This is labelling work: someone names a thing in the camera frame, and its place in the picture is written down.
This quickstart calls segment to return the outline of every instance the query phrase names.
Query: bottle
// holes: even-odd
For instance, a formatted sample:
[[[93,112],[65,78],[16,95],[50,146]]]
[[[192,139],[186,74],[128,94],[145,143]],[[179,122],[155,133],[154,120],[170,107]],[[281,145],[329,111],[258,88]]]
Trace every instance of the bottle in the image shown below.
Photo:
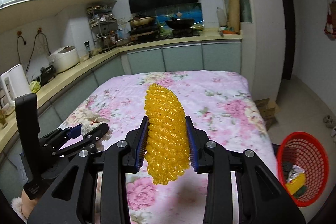
[[[88,58],[90,58],[91,57],[90,42],[89,41],[84,42],[84,45],[86,49],[86,55],[88,55]]]
[[[2,112],[2,109],[0,109],[0,125],[1,125],[1,128],[4,128],[7,125],[6,118]]]
[[[227,26],[227,17],[226,13],[224,12],[223,9],[217,7],[217,17],[218,17],[218,22],[220,27]]]

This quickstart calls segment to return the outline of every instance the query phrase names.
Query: plastic bottle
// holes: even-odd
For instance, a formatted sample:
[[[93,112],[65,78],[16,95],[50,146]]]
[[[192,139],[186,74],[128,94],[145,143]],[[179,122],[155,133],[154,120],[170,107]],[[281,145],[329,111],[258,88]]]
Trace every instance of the plastic bottle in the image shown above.
[[[217,17],[220,27],[227,26],[227,17],[223,9],[217,7]]]

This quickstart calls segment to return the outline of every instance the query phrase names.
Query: rice cooker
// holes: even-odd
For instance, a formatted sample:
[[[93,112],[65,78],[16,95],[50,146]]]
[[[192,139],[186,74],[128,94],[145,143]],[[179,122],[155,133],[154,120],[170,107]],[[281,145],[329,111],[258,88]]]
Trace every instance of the rice cooker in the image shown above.
[[[50,65],[53,65],[57,73],[66,71],[79,63],[79,56],[75,46],[59,48],[49,57]]]

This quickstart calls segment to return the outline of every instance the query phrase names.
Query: slipper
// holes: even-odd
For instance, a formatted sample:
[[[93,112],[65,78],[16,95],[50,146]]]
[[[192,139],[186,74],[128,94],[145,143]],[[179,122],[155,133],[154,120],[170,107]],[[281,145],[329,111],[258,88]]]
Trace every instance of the slipper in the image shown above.
[[[325,123],[325,126],[330,129],[336,127],[336,120],[330,119],[328,122]]]
[[[336,136],[336,127],[333,128],[333,130],[330,133],[331,137],[335,137]]]
[[[331,116],[330,116],[330,115],[327,115],[327,116],[325,116],[325,117],[323,118],[322,122],[327,123],[327,122],[329,122],[330,120],[331,120]]]

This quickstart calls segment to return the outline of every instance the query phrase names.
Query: power cord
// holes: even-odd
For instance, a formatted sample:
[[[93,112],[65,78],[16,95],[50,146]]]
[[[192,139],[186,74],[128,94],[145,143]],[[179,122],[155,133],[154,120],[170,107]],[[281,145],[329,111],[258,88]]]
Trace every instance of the power cord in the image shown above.
[[[35,35],[34,45],[33,45],[33,50],[31,51],[31,55],[30,55],[30,58],[29,58],[28,66],[27,66],[27,69],[26,69],[26,73],[28,72],[28,69],[29,69],[29,66],[30,66],[30,61],[31,61],[31,59],[32,59],[32,56],[33,56],[33,53],[34,53],[34,49],[35,49],[36,38],[37,38],[37,36],[38,36],[39,34],[41,34],[41,35],[43,35],[43,36],[45,37],[46,44],[47,44],[47,49],[48,49],[48,53],[49,53],[49,55],[51,55],[51,52],[50,52],[50,50],[49,50],[49,45],[48,45],[48,39],[47,39],[46,35],[42,32],[41,28],[39,28],[38,31],[37,31],[37,34]]]
[[[35,36],[35,39],[36,39],[36,37],[37,37],[39,34],[43,35],[44,38],[45,38],[45,40],[46,40],[48,53],[49,53],[49,55],[51,55],[51,52],[50,52],[50,50],[49,50],[48,39],[47,39],[46,35],[45,35],[42,31],[40,31],[40,30],[41,30],[41,29],[39,29],[39,30],[37,31],[37,34],[36,34],[36,36]]]
[[[25,39],[22,36],[22,32],[18,31],[17,33],[17,40],[16,40],[16,51],[17,51],[17,56],[19,57],[19,63],[22,62],[21,57],[20,57],[20,52],[19,52],[19,38],[21,37],[23,40],[23,45],[26,45],[27,42],[25,41]]]

